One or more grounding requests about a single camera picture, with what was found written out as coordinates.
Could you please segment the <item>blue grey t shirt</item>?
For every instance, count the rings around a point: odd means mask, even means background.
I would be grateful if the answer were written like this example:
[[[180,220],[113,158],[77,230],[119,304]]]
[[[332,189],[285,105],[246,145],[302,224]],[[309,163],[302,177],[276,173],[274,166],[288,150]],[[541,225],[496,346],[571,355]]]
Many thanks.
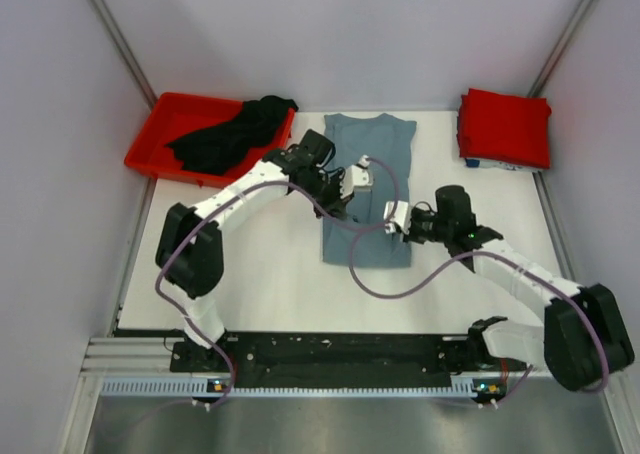
[[[411,172],[411,142],[416,133],[417,123],[401,120],[389,114],[374,118],[353,118],[344,114],[324,117],[324,136],[330,139],[336,154],[328,164],[330,170],[348,167],[362,156],[372,156],[386,164],[395,174],[398,185],[394,186],[386,171],[374,164],[373,188],[368,192],[358,192],[347,205],[346,223],[355,228],[363,228],[383,220],[387,202],[399,194],[401,201],[409,199],[409,176]],[[411,246],[398,236],[389,235],[382,229],[363,235],[355,249],[349,248],[355,233],[323,221],[323,261],[331,265],[365,269],[408,268],[412,262]]]

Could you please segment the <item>red t shirt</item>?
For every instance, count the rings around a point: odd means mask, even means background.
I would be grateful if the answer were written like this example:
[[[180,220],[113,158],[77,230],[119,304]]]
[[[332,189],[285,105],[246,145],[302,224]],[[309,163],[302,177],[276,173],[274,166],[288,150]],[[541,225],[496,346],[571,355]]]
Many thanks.
[[[469,89],[458,110],[459,156],[474,167],[504,163],[546,170],[551,167],[551,114],[544,98]]]

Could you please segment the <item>red plastic bin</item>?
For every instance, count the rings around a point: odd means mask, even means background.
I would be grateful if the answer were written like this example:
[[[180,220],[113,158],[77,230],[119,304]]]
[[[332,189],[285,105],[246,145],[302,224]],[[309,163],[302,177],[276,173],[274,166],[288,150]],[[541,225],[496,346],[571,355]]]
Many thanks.
[[[289,110],[274,139],[264,147],[252,147],[243,159],[223,175],[186,171],[167,144],[192,131],[231,120],[242,107],[240,100],[165,92],[134,139],[124,164],[152,179],[223,188],[247,173],[267,152],[287,145],[296,115]]]

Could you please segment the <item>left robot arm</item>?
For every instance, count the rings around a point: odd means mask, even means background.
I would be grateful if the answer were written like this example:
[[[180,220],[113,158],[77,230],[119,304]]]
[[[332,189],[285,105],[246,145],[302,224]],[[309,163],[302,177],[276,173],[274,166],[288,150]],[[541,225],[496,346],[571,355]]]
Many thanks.
[[[224,273],[224,236],[241,227],[268,204],[302,189],[315,201],[314,213],[340,220],[354,196],[355,182],[369,180],[366,165],[330,168],[336,152],[332,141],[309,130],[286,149],[267,152],[242,177],[208,199],[193,205],[173,205],[164,222],[155,262],[161,269],[156,286],[167,281],[185,293],[160,296],[184,319],[184,332],[195,342],[192,358],[205,370],[226,361],[224,333],[211,292]]]

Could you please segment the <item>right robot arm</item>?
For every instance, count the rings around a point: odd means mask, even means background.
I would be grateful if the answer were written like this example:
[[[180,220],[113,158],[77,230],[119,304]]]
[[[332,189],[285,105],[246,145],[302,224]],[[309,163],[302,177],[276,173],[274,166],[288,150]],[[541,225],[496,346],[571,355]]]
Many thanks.
[[[436,204],[389,202],[387,232],[403,241],[439,243],[453,261],[508,292],[539,320],[495,316],[475,322],[466,354],[487,370],[502,358],[548,370],[569,391],[603,388],[635,361],[616,298],[602,284],[583,286],[556,276],[518,253],[498,231],[479,224],[459,185],[441,187]]]

